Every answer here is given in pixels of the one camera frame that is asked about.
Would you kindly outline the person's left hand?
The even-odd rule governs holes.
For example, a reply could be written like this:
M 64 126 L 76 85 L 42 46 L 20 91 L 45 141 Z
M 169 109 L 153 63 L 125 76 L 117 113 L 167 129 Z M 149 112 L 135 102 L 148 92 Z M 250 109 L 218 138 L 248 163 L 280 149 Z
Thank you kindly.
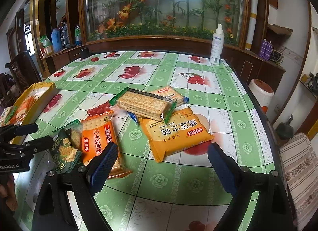
M 5 199 L 8 208 L 13 212 L 18 208 L 14 180 L 13 174 L 10 173 L 7 184 L 5 186 L 1 185 L 1 198 Z

